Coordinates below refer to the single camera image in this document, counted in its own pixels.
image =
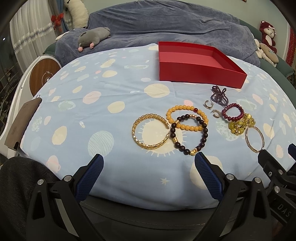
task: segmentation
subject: white stuffed toy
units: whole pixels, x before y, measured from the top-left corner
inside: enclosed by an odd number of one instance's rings
[[[73,29],[87,26],[89,14],[81,0],[64,0],[64,6],[71,13]]]

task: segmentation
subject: jewelry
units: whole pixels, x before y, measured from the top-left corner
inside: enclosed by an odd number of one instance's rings
[[[224,88],[222,91],[217,85],[214,85],[212,87],[213,94],[211,96],[211,100],[216,102],[219,105],[227,106],[228,105],[228,98],[225,95],[226,88]]]
[[[138,144],[138,146],[144,148],[144,149],[147,149],[147,150],[153,150],[153,149],[156,149],[156,148],[159,148],[161,147],[169,138],[170,136],[170,133],[168,132],[167,135],[165,136],[164,140],[162,140],[161,142],[157,143],[157,144],[154,144],[154,145],[147,145],[147,144],[144,144],[142,142],[140,142],[136,136],[135,136],[135,130],[137,128],[137,125],[142,122],[143,120],[147,120],[147,119],[156,119],[156,120],[159,120],[161,121],[167,129],[170,128],[170,125],[167,123],[167,121],[162,118],[161,116],[159,115],[156,115],[156,114],[146,114],[146,115],[142,115],[141,117],[139,117],[135,123],[133,124],[133,127],[132,127],[132,135],[133,135],[133,139],[135,140],[135,142]]]
[[[221,116],[221,112],[219,110],[212,110],[211,113],[213,113],[213,116],[215,118],[220,118],[220,116]]]
[[[167,116],[166,118],[169,121],[169,123],[175,122],[174,119],[171,117],[171,114],[172,114],[172,112],[175,112],[176,110],[192,110],[194,113],[199,114],[203,118],[203,120],[204,120],[204,122],[206,124],[209,123],[209,120],[207,119],[207,116],[206,116],[206,114],[204,112],[202,112],[201,110],[195,108],[194,106],[189,106],[189,105],[187,105],[187,106],[186,105],[176,105],[176,106],[168,109],[168,112],[166,113],[166,116]],[[185,116],[184,115],[182,115],[181,118],[182,118],[181,120],[185,120]]]
[[[199,120],[198,121],[202,128],[203,128],[203,136],[202,136],[202,139],[201,139],[201,142],[200,144],[194,148],[193,150],[189,150],[189,149],[186,149],[185,146],[181,145],[181,143],[178,141],[177,137],[176,137],[176,127],[177,127],[177,124],[179,123],[179,120],[177,120],[176,122],[172,123],[172,128],[170,129],[170,137],[173,139],[173,142],[175,143],[175,148],[179,149],[179,151],[182,151],[185,155],[192,155],[192,156],[195,156],[196,153],[198,153],[204,146],[205,146],[205,142],[207,141],[207,137],[208,137],[208,129],[207,129],[207,124],[204,123],[203,120]]]
[[[261,147],[260,150],[256,150],[256,149],[254,149],[254,148],[251,146],[250,142],[249,142],[249,139],[248,139],[248,130],[249,130],[250,128],[255,129],[255,130],[258,131],[258,133],[260,134],[260,137],[261,137],[261,139],[262,139],[262,147]],[[255,152],[255,153],[259,153],[261,150],[263,150],[263,148],[264,148],[264,137],[263,137],[261,131],[260,131],[257,127],[255,127],[255,126],[248,126],[248,127],[246,128],[246,132],[245,132],[244,136],[245,136],[246,143],[247,143],[248,147],[249,147],[253,152]]]
[[[211,106],[207,106],[207,103],[208,103],[209,101],[208,100],[206,100],[205,101],[205,103],[204,103],[204,106],[207,108],[207,109],[212,109],[213,108],[213,105],[214,105],[214,103],[212,102],[212,100],[211,100]]]
[[[244,130],[248,126],[254,126],[255,124],[256,122],[250,114],[244,114],[242,119],[235,122],[229,122],[228,128],[231,130],[232,134],[236,134],[238,136],[240,134],[243,134]]]
[[[228,115],[226,115],[226,111],[233,108],[233,107],[236,107],[239,109],[239,111],[241,112],[240,115],[238,115],[237,117],[230,117]],[[244,116],[244,110],[241,106],[239,106],[239,104],[237,103],[232,103],[228,106],[226,106],[223,110],[222,110],[222,116],[224,117],[224,119],[227,119],[229,121],[238,121],[240,120],[241,118],[243,118]]]

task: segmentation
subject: blue blanket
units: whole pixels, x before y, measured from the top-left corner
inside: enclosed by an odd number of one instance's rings
[[[83,55],[158,41],[210,45],[224,54],[260,66],[250,30],[239,19],[215,9],[181,1],[135,1],[108,7],[89,16],[88,29],[108,27],[111,38],[78,52],[77,28],[57,41],[55,57],[62,66]]]

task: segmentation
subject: dark brown beaded bracelet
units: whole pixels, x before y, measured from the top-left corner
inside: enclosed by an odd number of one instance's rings
[[[208,129],[207,129],[207,124],[204,123],[204,121],[201,120],[199,116],[196,117],[191,114],[189,116],[196,119],[199,122],[199,124],[203,127],[203,130],[202,130],[203,136],[202,136],[200,144],[196,148],[194,148],[193,150],[189,150],[189,149],[186,149],[185,146],[181,145],[181,143],[178,141],[175,132],[176,132],[177,124],[180,123],[180,119],[181,119],[181,121],[183,121],[181,117],[178,117],[177,120],[174,123],[172,123],[172,125],[171,125],[172,128],[170,129],[170,132],[171,132],[170,137],[173,139],[173,141],[175,143],[175,148],[179,149],[179,151],[182,151],[185,155],[190,154],[192,156],[195,156],[196,153],[198,153],[205,146],[205,142],[207,141],[207,137],[208,137],[208,133],[207,133]]]

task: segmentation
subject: light blue bedsheet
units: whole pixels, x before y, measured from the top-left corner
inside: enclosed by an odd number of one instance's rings
[[[231,59],[248,76],[242,89],[227,88],[229,103],[239,103],[254,117],[265,148],[289,169],[294,164],[287,148],[295,142],[295,108],[266,72]],[[213,207],[217,202],[195,169],[193,156],[176,150],[170,139],[156,150],[141,149],[131,135],[141,115],[165,117],[175,105],[194,105],[209,119],[209,137],[202,150],[208,159],[238,179],[259,176],[267,185],[257,154],[247,147],[244,135],[231,134],[225,120],[215,119],[202,106],[210,99],[212,86],[159,81],[158,73],[156,44],[108,50],[72,61],[37,93],[42,103],[24,134],[22,150],[59,178],[74,174],[96,153],[103,155],[105,165],[91,191],[94,196],[153,210]],[[214,109],[222,107],[214,104]],[[186,113],[190,111],[176,111],[172,117]],[[228,113],[237,115],[233,109]],[[196,125],[194,120],[186,124]],[[159,142],[166,133],[157,120],[143,121],[136,129],[137,137],[147,144]],[[180,129],[176,135],[189,149],[201,138],[200,132]],[[249,140],[260,149],[261,138],[253,129]]]

